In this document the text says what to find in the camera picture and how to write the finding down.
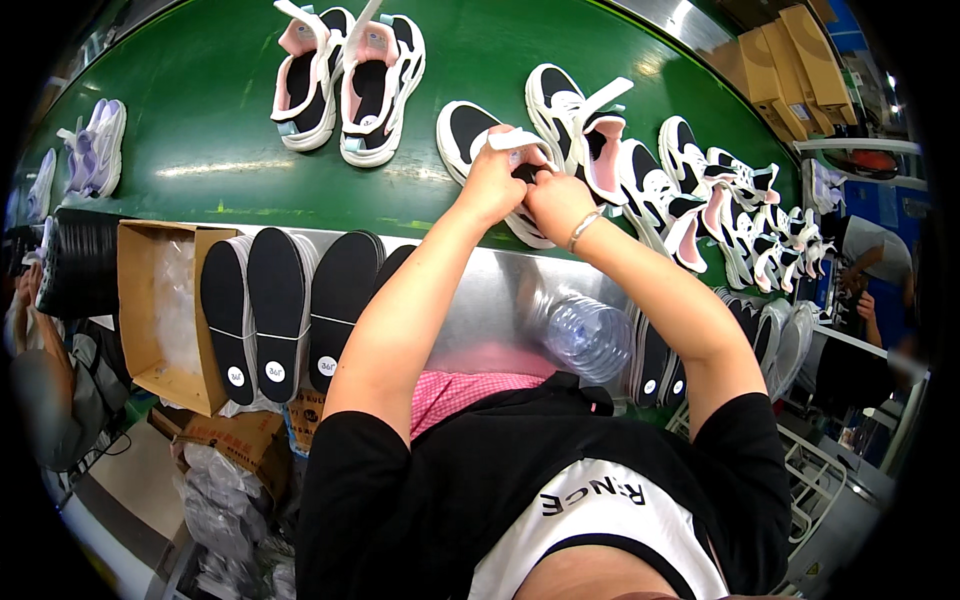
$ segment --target person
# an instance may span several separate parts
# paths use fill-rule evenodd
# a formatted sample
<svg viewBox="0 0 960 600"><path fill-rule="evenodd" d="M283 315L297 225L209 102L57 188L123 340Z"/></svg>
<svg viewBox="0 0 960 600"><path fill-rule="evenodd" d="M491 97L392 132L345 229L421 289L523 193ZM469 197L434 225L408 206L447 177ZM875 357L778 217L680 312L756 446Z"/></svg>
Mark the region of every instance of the person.
<svg viewBox="0 0 960 600"><path fill-rule="evenodd" d="M610 397L566 372L410 442L411 396L470 253L521 202L680 355L689 442L605 416ZM344 348L303 482L298 598L712 599L781 581L790 493L750 343L709 288L595 211L576 178L525 184L508 152L481 149Z"/></svg>
<svg viewBox="0 0 960 600"><path fill-rule="evenodd" d="M67 351L54 319L36 310L42 271L35 263L17 280L12 317L14 394L20 401L36 460L54 471L77 463L130 397L119 336L84 319ZM32 346L28 323L42 347Z"/></svg>
<svg viewBox="0 0 960 600"><path fill-rule="evenodd" d="M913 261L906 244L890 229L855 215L837 219L833 213L821 217L821 231L852 264L841 275L841 284L855 291L862 287L866 273L902 287L903 306L913 305Z"/></svg>

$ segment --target silver bracelet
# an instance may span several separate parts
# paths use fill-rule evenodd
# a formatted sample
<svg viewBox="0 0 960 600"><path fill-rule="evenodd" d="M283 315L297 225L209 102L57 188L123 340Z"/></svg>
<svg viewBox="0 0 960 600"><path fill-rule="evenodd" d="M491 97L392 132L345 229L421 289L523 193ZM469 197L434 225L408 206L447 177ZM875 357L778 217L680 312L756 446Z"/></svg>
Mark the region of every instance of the silver bracelet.
<svg viewBox="0 0 960 600"><path fill-rule="evenodd" d="M570 240L566 243L566 251L573 254L573 247L576 246L577 240L580 239L580 236L583 235L584 230L590 227L590 224L597 220L597 217L601 216L600 210L594 210L589 215L584 217L584 220L580 222L580 225L573 230L573 233L570 234Z"/></svg>

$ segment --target black t-shirt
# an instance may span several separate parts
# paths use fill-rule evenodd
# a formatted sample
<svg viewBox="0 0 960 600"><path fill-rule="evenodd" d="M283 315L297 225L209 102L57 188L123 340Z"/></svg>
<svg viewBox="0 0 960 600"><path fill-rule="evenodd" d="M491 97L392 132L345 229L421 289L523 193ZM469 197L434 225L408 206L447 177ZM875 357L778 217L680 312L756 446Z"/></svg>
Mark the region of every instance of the black t-shirt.
<svg viewBox="0 0 960 600"><path fill-rule="evenodd" d="M465 598L477 563L547 482L584 458L630 468L689 510L731 593L780 582L790 494L766 395L724 404L694 444L596 416L595 400L558 372L538 388L474 403L411 450L371 415L324 420L300 504L298 597Z"/></svg>

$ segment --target plastic water bottle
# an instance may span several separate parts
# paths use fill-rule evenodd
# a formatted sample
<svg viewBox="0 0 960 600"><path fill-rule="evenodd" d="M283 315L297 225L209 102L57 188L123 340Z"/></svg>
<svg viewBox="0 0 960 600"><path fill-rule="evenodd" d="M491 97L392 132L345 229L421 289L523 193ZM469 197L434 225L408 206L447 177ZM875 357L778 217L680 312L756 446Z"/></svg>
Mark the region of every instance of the plastic water bottle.
<svg viewBox="0 0 960 600"><path fill-rule="evenodd" d="M593 298L563 300L550 311L547 348L587 381L605 383L616 377L634 353L635 342L626 313Z"/></svg>

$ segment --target woman's left hand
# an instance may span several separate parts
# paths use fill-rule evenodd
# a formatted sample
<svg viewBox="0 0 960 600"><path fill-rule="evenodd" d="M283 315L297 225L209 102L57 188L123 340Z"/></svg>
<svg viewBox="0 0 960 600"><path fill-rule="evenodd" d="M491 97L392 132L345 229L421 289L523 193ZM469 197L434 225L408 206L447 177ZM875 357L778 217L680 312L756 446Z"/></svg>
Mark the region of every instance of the woman's left hand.
<svg viewBox="0 0 960 600"><path fill-rule="evenodd" d="M512 129L510 125L497 125L490 128L490 133ZM527 184L511 175L510 152L494 150L489 142L484 144L470 166L464 191L453 205L484 231L503 221L527 194Z"/></svg>

